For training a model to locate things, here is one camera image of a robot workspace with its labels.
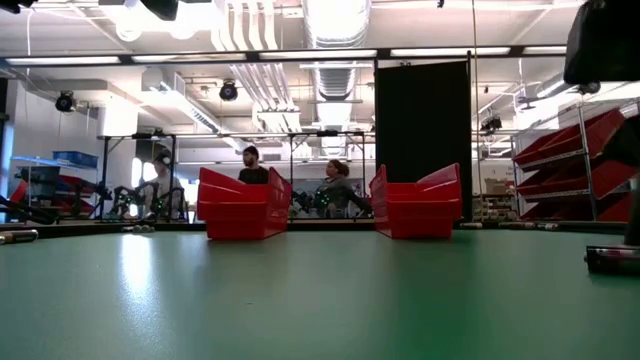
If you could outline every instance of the cable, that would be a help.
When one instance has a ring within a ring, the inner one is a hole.
[[[27,15],[27,55],[31,56],[31,17],[35,13],[35,10],[31,9],[29,15]],[[27,68],[27,76],[31,72],[31,68]]]
[[[471,13],[473,14],[473,50],[476,81],[476,153],[478,154],[478,189],[480,190],[480,221],[484,221],[484,203],[482,192],[482,172],[480,171],[480,160],[482,160],[482,150],[478,139],[480,138],[480,97],[478,96],[478,28],[476,23],[476,0],[471,0]]]

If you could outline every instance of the fluorescent light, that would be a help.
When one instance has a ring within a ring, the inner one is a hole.
[[[221,54],[172,54],[172,55],[134,55],[131,57],[137,63],[179,63],[179,62],[225,62],[244,61],[244,53]]]
[[[37,65],[97,65],[119,64],[117,56],[69,56],[69,57],[26,57],[7,58],[9,65],[37,66]]]
[[[358,69],[358,68],[372,68],[371,63],[315,63],[315,64],[300,64],[300,69],[314,70],[314,69]]]
[[[477,48],[478,55],[506,55],[510,47]],[[392,57],[437,57],[437,56],[466,56],[467,52],[474,53],[474,48],[425,48],[425,49],[394,49]]]
[[[285,59],[360,59],[373,58],[378,52],[376,50],[307,50],[307,51],[278,51],[261,52],[262,60],[285,60]]]
[[[527,46],[522,52],[525,55],[562,55],[567,53],[566,46]]]
[[[560,80],[560,81],[558,81],[557,83],[555,83],[555,84],[553,84],[553,85],[549,86],[548,88],[546,88],[546,89],[544,89],[544,90],[540,91],[540,92],[537,94],[537,96],[538,96],[538,97],[545,97],[545,96],[547,96],[547,95],[551,94],[555,89],[559,88],[559,87],[560,87],[560,86],[562,86],[562,85],[564,85],[564,80]]]

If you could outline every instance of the security camera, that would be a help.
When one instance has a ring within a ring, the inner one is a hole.
[[[76,111],[77,101],[73,97],[73,91],[62,91],[56,99],[56,109],[63,113]]]
[[[235,80],[225,80],[220,88],[220,99],[223,101],[233,101],[238,98],[238,89]]]

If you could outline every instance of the red plastic bin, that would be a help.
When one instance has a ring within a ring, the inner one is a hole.
[[[624,123],[624,120],[625,117],[620,111],[613,110],[585,121],[589,156],[594,157],[602,151],[611,135]],[[542,147],[540,152],[547,158],[580,149],[582,149],[580,125],[575,124]]]
[[[453,222],[462,216],[458,164],[415,184],[388,183],[382,165],[369,187],[376,230],[394,239],[449,239]]]
[[[543,194],[546,192],[544,182],[553,177],[556,172],[557,170],[552,168],[543,168],[518,185],[516,191],[522,196]]]
[[[617,161],[596,159],[591,162],[591,166],[593,192],[598,199],[615,190],[637,172],[633,167]],[[548,179],[543,186],[545,193],[588,189],[589,182],[584,164],[576,163],[567,167],[556,176]]]
[[[540,149],[551,142],[562,132],[564,132],[564,130],[555,131],[551,134],[541,136],[531,145],[527,146],[526,149],[522,150],[518,155],[516,155],[513,158],[513,161],[515,161],[516,164],[522,166],[534,161],[544,159],[546,156],[540,151]]]
[[[629,220],[629,212],[633,205],[633,194],[627,193],[623,195],[608,209],[600,213],[598,221],[627,222]]]
[[[291,185],[269,169],[267,185],[247,185],[200,169],[198,218],[212,240],[262,240],[287,229]]]

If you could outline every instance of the small device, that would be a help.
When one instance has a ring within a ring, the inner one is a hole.
[[[591,273],[640,275],[640,247],[587,246],[584,261]]]
[[[0,245],[32,242],[38,238],[38,230],[16,230],[0,232]]]
[[[62,91],[56,99],[56,109],[63,113],[72,113],[76,111],[76,99],[73,97],[73,91]]]
[[[235,80],[225,80],[220,88],[220,99],[223,101],[233,101],[238,98],[238,89]]]

